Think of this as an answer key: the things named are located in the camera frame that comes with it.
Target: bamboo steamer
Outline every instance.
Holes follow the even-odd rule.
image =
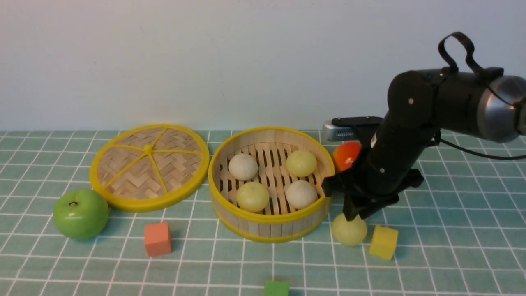
[[[310,151],[318,163],[310,176],[291,176],[286,158],[296,150]],[[248,153],[258,162],[258,174],[248,181],[239,181],[228,172],[234,155]],[[262,243],[283,243],[299,239],[316,229],[329,213],[332,197],[321,188],[323,179],[335,174],[331,155],[311,136],[283,127],[260,127],[234,135],[225,141],[210,161],[208,182],[211,201],[220,221],[235,234]],[[285,190],[295,180],[312,184],[318,199],[297,210],[285,198]],[[236,190],[246,182],[265,185],[270,202],[258,213],[241,209],[236,203]]]

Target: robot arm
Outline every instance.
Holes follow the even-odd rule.
[[[473,73],[459,72],[444,49],[450,36],[466,49]],[[472,42],[460,32],[445,37],[438,49],[449,66],[397,75],[389,86],[384,118],[337,118],[324,126],[324,134],[336,131],[327,140],[342,141],[337,135],[352,134],[362,145],[350,169],[322,182],[325,195],[343,195],[347,221],[356,215],[365,219],[397,203],[405,189],[419,187],[424,178],[412,167],[427,147],[446,143],[466,151],[442,140],[441,129],[496,143],[526,134],[525,79],[505,76],[502,68],[481,68],[473,60]]]

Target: toy fruit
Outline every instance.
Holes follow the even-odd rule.
[[[318,161],[314,154],[305,150],[296,150],[287,157],[287,171],[296,177],[306,177],[316,170]]]
[[[263,210],[270,201],[267,188],[258,182],[247,182],[236,192],[237,204],[245,211],[256,213]]]
[[[71,191],[62,196],[53,209],[57,230],[72,240],[87,240],[106,227],[109,207],[106,200],[90,189]]]
[[[318,199],[314,186],[305,180],[292,182],[285,190],[285,198],[290,206],[297,210],[308,207]]]
[[[358,157],[360,149],[361,145],[358,142],[347,142],[338,146],[332,153],[336,171],[342,172],[349,169]]]
[[[256,159],[248,154],[237,154],[228,164],[230,174],[241,181],[248,181],[258,173],[258,163]]]
[[[339,214],[331,225],[332,237],[342,245],[355,246],[367,236],[367,225],[360,216],[347,221],[343,213]]]

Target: yellow ball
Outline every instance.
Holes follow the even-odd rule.
[[[263,210],[270,200],[267,188],[258,182],[247,182],[236,191],[236,200],[240,208],[256,213]]]
[[[347,221],[343,213],[339,214],[331,225],[332,237],[342,245],[359,245],[367,236],[367,225],[360,216]]]
[[[296,177],[306,177],[316,170],[318,161],[309,151],[296,150],[287,158],[287,171]]]

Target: green tile tablecloth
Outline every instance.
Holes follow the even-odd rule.
[[[302,240],[243,240],[218,222],[207,182],[166,210],[112,211],[96,239],[67,240],[51,221],[53,206],[66,191],[90,187],[95,153],[118,133],[0,132],[0,295],[252,296],[263,295],[270,279],[289,282],[291,295],[526,295],[526,160],[427,149],[416,165],[426,182],[371,217],[355,248],[331,239],[341,200]],[[232,131],[199,135],[214,153]],[[506,145],[444,138],[488,154],[526,154],[522,138]],[[339,143],[322,144],[332,152]],[[173,230],[174,251],[150,259],[144,226],[161,218]],[[392,261],[368,254],[375,224],[399,230]]]

